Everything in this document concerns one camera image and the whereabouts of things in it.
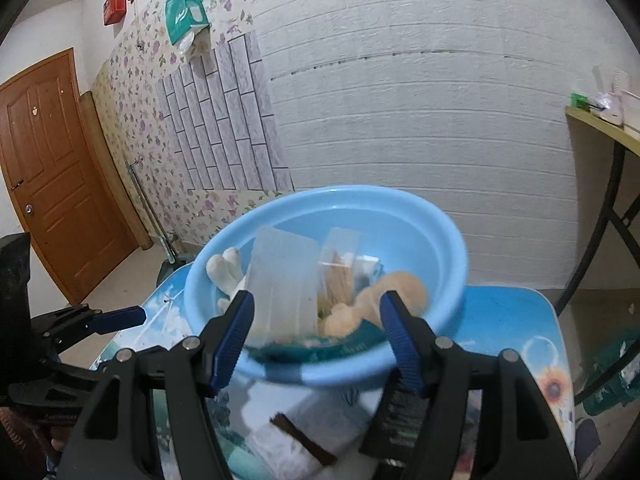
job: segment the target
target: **door frame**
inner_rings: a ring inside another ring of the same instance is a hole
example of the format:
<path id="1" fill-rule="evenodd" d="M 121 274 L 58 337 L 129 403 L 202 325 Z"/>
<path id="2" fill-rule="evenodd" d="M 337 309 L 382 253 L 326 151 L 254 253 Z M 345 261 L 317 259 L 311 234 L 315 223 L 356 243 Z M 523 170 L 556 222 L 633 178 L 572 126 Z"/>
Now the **door frame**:
<path id="1" fill-rule="evenodd" d="M 122 214 L 122 211 L 118 207 L 118 204 L 117 204 L 116 200 L 114 199 L 113 194 L 111 193 L 111 189 L 109 189 L 108 187 L 106 187 L 104 185 L 104 174 L 102 172 L 102 168 L 100 168 L 100 166 L 98 166 L 96 164 L 97 157 L 96 157 L 96 154 L 94 152 L 94 147 L 93 147 L 92 143 L 89 142 L 89 139 L 87 138 L 87 134 L 86 134 L 86 131 L 85 131 L 85 125 L 84 125 L 84 121 L 82 120 L 82 113 L 81 113 L 81 110 L 80 110 L 80 101 L 79 101 L 80 100 L 80 92 L 78 90 L 78 76 L 76 75 L 76 62 L 75 62 L 75 59 L 74 59 L 74 50 L 73 50 L 73 48 L 68 48 L 66 50 L 63 50 L 62 52 L 54 54 L 53 56 L 49 56 L 46 59 L 43 59 L 42 61 L 39 61 L 39 62 L 31 65 L 30 67 L 22 70 L 22 72 L 17 73 L 11 79 L 9 79 L 8 81 L 6 81 L 6 82 L 4 82 L 4 83 L 2 83 L 0 85 L 0 92 L 2 90 L 4 90 L 7 86 L 9 86 L 12 83 L 16 82 L 18 79 L 20 79 L 23 76 L 27 75 L 28 73 L 33 72 L 34 70 L 37 70 L 40 67 L 42 67 L 42 66 L 44 66 L 46 64 L 49 64 L 50 62 L 53 62 L 53 61 L 56 61 L 56 60 L 59 60 L 59 59 L 64 59 L 64 58 L 66 58 L 66 60 L 69 63 L 69 72 L 71 74 L 71 86 L 72 86 L 73 92 L 74 92 L 74 103 L 76 104 L 76 112 L 78 114 L 78 118 L 80 119 L 79 123 L 80 123 L 80 127 L 81 127 L 81 130 L 82 130 L 82 138 L 84 139 L 84 143 L 86 145 L 87 151 L 89 152 L 89 156 L 91 157 L 92 163 L 94 164 L 94 167 L 95 167 L 95 169 L 96 169 L 96 171 L 98 173 L 98 177 L 99 177 L 98 179 L 100 180 L 100 185 L 102 186 L 102 189 L 106 193 L 107 199 L 111 203 L 111 206 L 114 208 L 114 211 L 116 212 L 116 216 L 118 217 L 118 220 L 120 221 L 120 223 L 124 227 L 124 230 L 125 230 L 125 233 L 126 233 L 127 237 L 130 238 L 130 240 L 132 241 L 132 243 L 136 247 L 138 247 L 138 242 L 136 241 L 133 233 L 131 232 L 131 229 L 130 229 L 129 225 L 127 224 L 127 222 L 126 222 L 126 220 L 125 220 L 125 218 L 124 218 L 124 216 Z M 2 176 L 4 177 L 4 184 L 6 186 L 7 192 L 9 193 L 9 197 L 11 198 L 11 202 L 12 202 L 12 204 L 14 206 L 14 211 L 18 215 L 18 220 L 20 221 L 20 225 L 22 226 L 22 228 L 24 229 L 25 232 L 29 232 L 29 224 L 27 222 L 26 216 L 24 215 L 24 211 L 22 211 L 22 208 L 18 204 L 18 199 L 17 199 L 15 193 L 11 190 L 12 184 L 9 181 L 9 173 L 7 171 L 6 162 L 4 160 L 4 150 L 2 149 L 1 145 L 0 145 L 0 167 L 2 167 Z M 60 289 L 62 294 L 65 295 L 65 297 L 69 301 L 69 303 L 71 303 L 71 304 L 75 303 L 76 298 L 74 298 L 74 295 L 71 293 L 71 291 L 69 291 L 69 289 L 65 286 L 65 284 L 62 282 L 62 280 L 60 280 L 60 277 L 56 273 L 55 269 L 47 261 L 44 253 L 40 249 L 38 241 L 36 240 L 36 238 L 35 238 L 35 236 L 33 234 L 31 234 L 31 247 L 33 247 L 33 250 L 38 255 L 40 261 L 44 265 L 44 268 L 47 269 L 47 272 L 51 276 L 51 279 L 53 279 L 54 283 L 56 283 L 56 285 L 58 286 L 58 288 Z"/>

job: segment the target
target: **metal screw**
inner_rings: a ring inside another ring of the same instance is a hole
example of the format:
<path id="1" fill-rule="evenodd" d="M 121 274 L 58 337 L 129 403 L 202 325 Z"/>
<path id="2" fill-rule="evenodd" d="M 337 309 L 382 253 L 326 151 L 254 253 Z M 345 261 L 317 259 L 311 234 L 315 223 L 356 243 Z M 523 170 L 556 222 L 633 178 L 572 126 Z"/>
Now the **metal screw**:
<path id="1" fill-rule="evenodd" d="M 507 348 L 506 350 L 504 350 L 502 352 L 502 357 L 504 358 L 505 361 L 508 361 L 510 363 L 516 363 L 520 358 L 518 353 L 511 348 Z"/>
<path id="2" fill-rule="evenodd" d="M 133 357 L 133 350 L 131 348 L 123 348 L 116 352 L 116 361 L 125 363 Z"/>
<path id="3" fill-rule="evenodd" d="M 187 350 L 196 349 L 200 346 L 200 339 L 194 335 L 190 335 L 182 340 L 182 346 Z"/>
<path id="4" fill-rule="evenodd" d="M 447 350 L 453 346 L 453 341 L 445 335 L 440 335 L 436 338 L 436 346 L 443 350 Z"/>

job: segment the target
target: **gray brick wallpaper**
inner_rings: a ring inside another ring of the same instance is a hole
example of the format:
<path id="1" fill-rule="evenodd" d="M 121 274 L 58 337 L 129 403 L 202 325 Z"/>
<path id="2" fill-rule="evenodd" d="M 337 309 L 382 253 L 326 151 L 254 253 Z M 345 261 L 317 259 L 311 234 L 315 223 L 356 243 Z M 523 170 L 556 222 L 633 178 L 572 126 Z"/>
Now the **gray brick wallpaper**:
<path id="1" fill-rule="evenodd" d="M 254 32 L 157 84 L 187 189 L 292 191 Z"/>

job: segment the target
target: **blue table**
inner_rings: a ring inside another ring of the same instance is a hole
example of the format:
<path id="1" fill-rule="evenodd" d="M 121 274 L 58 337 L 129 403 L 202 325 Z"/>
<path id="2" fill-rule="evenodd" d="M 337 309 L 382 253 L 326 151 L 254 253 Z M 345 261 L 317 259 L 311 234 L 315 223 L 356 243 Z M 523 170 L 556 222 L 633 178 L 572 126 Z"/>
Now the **blue table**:
<path id="1" fill-rule="evenodd" d="M 107 345 L 96 364 L 108 360 L 120 348 L 142 350 L 154 345 L 170 348 L 191 330 L 184 317 L 184 282 L 191 265 L 176 270 L 145 301 L 147 321 L 143 326 L 123 330 Z M 533 373 L 562 429 L 567 446 L 574 449 L 574 394 L 566 351 L 552 305 L 540 293 L 525 288 L 470 286 L 465 303 L 448 333 L 463 348 L 497 355 L 503 348 L 516 349 Z M 248 380 L 235 374 L 228 388 L 208 403 L 218 440 L 233 473 L 241 479 L 269 480 L 260 459 L 244 442 L 249 432 L 266 424 L 276 412 L 296 405 L 311 390 L 303 386 L 281 386 Z M 363 407 L 371 414 L 380 401 L 381 390 L 358 392 Z M 481 396 L 471 392 L 468 420 L 478 420 Z M 178 478 L 172 456 L 170 432 L 163 394 L 154 395 L 161 458 L 168 479 Z M 456 480 L 468 479 L 473 463 L 473 434 L 462 447 Z M 352 449 L 331 471 L 334 479 L 370 478 L 375 462 Z"/>

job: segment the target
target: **wooden door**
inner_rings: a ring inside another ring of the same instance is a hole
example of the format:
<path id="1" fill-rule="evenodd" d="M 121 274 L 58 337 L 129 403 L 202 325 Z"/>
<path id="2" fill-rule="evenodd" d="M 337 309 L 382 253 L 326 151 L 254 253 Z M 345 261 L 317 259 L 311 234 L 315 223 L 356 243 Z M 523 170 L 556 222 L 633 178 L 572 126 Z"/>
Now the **wooden door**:
<path id="1" fill-rule="evenodd" d="M 67 299 L 79 303 L 136 243 L 84 138 L 73 66 L 67 50 L 0 87 L 0 156 L 38 256 Z"/>

